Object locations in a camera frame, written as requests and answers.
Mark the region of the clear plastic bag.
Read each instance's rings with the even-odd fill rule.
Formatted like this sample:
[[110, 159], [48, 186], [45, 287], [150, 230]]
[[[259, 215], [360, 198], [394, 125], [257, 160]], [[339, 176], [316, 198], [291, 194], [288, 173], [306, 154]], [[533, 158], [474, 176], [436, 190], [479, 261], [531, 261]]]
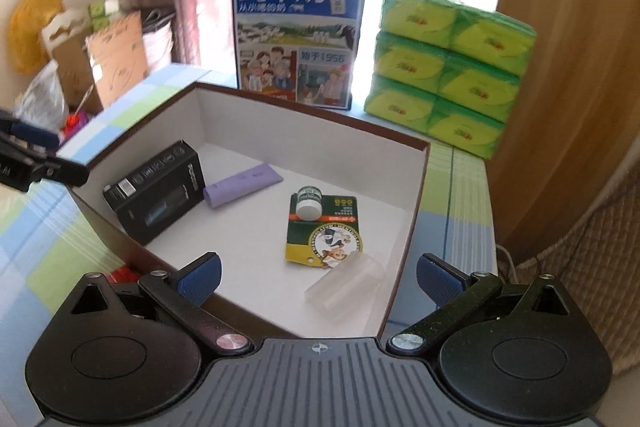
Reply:
[[15, 103], [13, 114], [36, 127], [59, 132], [68, 115], [60, 78], [58, 62], [51, 60], [29, 83], [26, 91]]

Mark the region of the red small packet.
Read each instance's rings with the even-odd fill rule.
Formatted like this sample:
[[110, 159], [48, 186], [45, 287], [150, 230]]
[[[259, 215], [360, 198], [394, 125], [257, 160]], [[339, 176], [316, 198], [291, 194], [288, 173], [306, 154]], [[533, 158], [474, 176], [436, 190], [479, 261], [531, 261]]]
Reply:
[[111, 284], [137, 283], [140, 277], [141, 273], [130, 268], [129, 265], [123, 265], [122, 267], [108, 273], [106, 276], [107, 280]]

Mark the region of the black product box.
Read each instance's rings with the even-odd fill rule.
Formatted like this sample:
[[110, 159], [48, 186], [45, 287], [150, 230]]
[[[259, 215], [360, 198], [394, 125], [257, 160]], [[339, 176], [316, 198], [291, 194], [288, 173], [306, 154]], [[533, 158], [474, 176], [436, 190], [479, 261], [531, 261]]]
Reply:
[[179, 140], [102, 191], [124, 231], [148, 245], [204, 200], [198, 152]]

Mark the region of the clear plastic cylinder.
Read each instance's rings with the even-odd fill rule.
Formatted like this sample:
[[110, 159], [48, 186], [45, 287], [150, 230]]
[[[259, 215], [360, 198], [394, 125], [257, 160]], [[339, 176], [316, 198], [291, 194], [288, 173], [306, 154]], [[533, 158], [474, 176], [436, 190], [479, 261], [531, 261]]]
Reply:
[[365, 253], [353, 253], [307, 288], [306, 303], [333, 321], [348, 317], [369, 306], [383, 274], [378, 260]]

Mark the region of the yellow plastic bag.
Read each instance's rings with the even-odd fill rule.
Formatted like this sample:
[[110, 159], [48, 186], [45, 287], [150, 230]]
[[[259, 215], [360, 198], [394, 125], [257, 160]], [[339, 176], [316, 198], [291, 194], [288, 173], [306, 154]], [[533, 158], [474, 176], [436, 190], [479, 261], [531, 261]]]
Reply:
[[39, 72], [47, 62], [40, 41], [43, 28], [64, 11], [63, 0], [21, 0], [14, 9], [6, 32], [13, 68], [23, 75]]

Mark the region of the purple silicone case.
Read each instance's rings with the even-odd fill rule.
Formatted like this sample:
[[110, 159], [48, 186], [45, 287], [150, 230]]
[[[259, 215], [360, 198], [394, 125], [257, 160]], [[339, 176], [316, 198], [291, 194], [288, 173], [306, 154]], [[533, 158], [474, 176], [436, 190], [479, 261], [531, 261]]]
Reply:
[[262, 164], [207, 185], [203, 191], [204, 200], [209, 208], [216, 209], [282, 181], [276, 170]]

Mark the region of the green yellow blister card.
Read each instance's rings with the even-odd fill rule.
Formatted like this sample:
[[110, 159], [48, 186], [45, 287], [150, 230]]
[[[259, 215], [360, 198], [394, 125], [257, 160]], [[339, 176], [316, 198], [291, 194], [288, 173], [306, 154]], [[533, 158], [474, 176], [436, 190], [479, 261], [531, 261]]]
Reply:
[[358, 202], [352, 195], [322, 195], [322, 215], [316, 221], [300, 219], [297, 196], [290, 200], [284, 259], [309, 268], [337, 267], [362, 251]]

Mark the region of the quilted brown chair cushion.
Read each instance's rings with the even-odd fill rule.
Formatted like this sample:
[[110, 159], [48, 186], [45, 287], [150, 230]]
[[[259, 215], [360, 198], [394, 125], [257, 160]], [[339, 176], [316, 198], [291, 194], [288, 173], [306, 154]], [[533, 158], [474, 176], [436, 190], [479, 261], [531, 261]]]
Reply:
[[639, 365], [639, 167], [602, 204], [510, 276], [558, 277], [598, 334], [620, 375]]

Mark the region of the small white green jar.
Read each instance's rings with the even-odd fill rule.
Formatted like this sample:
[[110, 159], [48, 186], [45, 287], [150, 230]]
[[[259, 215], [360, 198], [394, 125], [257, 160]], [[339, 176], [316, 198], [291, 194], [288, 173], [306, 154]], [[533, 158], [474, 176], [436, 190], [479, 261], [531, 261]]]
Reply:
[[306, 185], [296, 193], [295, 214], [299, 220], [318, 221], [322, 216], [322, 193], [318, 187]]

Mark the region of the brown cardboard storage box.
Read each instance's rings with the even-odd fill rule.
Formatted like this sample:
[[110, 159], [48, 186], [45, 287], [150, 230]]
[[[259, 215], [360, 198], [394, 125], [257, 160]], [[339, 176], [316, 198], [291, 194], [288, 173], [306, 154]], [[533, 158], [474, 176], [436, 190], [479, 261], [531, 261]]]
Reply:
[[[102, 191], [177, 141], [196, 150], [207, 182], [263, 163], [281, 182], [217, 210], [197, 205], [141, 245]], [[179, 269], [215, 251], [224, 266], [217, 310], [247, 335], [274, 327], [298, 337], [374, 336], [383, 332], [408, 254], [429, 151], [423, 140], [367, 121], [196, 82], [104, 147], [72, 196], [101, 241], [140, 271]], [[356, 198], [363, 250], [381, 265], [372, 291], [307, 297], [323, 270], [285, 258], [288, 206], [305, 185]]]

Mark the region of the wooden cabinet panel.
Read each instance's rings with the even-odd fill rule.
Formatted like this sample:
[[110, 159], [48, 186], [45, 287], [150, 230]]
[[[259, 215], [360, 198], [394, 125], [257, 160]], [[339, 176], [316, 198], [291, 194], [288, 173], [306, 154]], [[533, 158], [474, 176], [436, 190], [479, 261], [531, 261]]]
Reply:
[[639, 0], [499, 0], [536, 30], [487, 172], [496, 239], [515, 261], [576, 225], [639, 133]]

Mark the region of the green tissue pack bundle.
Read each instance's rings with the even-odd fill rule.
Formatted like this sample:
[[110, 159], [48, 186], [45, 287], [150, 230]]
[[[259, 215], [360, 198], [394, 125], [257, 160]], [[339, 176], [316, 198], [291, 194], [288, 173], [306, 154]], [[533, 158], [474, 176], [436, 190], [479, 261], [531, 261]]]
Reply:
[[489, 159], [536, 39], [526, 23], [454, 0], [383, 0], [363, 108]]

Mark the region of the blue milk carton box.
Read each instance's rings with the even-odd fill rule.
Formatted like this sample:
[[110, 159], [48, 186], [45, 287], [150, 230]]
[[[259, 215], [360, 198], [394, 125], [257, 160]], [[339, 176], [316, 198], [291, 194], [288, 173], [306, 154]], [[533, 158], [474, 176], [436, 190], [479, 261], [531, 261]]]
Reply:
[[350, 109], [363, 8], [364, 0], [232, 0], [238, 88]]

